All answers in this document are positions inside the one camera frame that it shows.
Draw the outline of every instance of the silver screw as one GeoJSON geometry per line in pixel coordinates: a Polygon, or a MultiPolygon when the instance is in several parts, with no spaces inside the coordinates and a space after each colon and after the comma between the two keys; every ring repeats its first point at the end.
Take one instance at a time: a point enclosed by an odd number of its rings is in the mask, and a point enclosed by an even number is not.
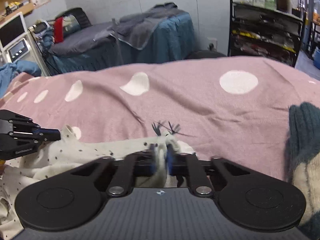
{"type": "Polygon", "coordinates": [[[111,187],[111,188],[109,189],[109,192],[110,192],[112,195],[119,195],[119,194],[121,194],[122,192],[124,192],[124,188],[123,188],[123,187],[119,187],[119,186],[111,187]]]}
{"type": "Polygon", "coordinates": [[[211,193],[212,189],[207,187],[207,186],[201,186],[196,188],[196,192],[201,194],[201,195],[207,195],[211,193]]]}

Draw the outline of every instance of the black cable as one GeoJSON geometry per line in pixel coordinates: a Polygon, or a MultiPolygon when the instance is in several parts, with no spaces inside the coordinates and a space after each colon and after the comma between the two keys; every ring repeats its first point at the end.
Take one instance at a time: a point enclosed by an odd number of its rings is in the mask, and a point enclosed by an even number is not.
{"type": "Polygon", "coordinates": [[[44,60],[44,62],[45,62],[46,64],[48,64],[50,67],[52,67],[58,74],[61,74],[58,70],[56,70],[55,67],[53,67],[53,66],[47,61],[47,59],[45,58],[44,54],[42,53],[42,51],[41,51],[38,43],[36,42],[36,39],[34,38],[34,36],[32,35],[32,32],[31,32],[30,30],[29,30],[29,33],[31,34],[31,36],[32,36],[35,44],[37,45],[38,50],[40,51],[41,57],[42,57],[42,59],[44,60]]]}

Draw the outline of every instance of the red cloth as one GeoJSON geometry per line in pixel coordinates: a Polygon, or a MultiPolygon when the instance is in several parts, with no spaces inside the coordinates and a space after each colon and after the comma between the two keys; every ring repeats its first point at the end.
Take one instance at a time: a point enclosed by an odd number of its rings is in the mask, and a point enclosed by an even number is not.
{"type": "Polygon", "coordinates": [[[56,19],[54,22],[54,43],[63,42],[63,17],[56,19]]]}

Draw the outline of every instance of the gray blanket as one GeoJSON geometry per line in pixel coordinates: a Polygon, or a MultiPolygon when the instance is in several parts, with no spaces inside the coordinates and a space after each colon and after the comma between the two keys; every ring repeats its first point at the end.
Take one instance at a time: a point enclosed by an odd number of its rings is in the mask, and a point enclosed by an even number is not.
{"type": "Polygon", "coordinates": [[[113,27],[112,22],[107,22],[73,33],[63,42],[53,44],[49,52],[59,56],[82,54],[102,43],[113,42],[114,39],[110,36],[114,37],[115,31],[121,41],[142,50],[160,22],[183,12],[174,3],[156,5],[144,13],[121,18],[116,28],[113,27]]]}

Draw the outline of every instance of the pink bedsheet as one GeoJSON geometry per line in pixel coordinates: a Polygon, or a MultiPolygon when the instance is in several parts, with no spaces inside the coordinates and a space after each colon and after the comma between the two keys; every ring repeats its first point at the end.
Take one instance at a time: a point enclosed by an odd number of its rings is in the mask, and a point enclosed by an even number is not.
{"type": "Polygon", "coordinates": [[[303,101],[320,106],[317,80],[260,57],[29,78],[12,81],[2,109],[45,128],[68,124],[81,141],[94,143],[153,137],[153,122],[179,123],[178,138],[200,159],[220,155],[279,179],[285,179],[288,107],[303,101]]]}

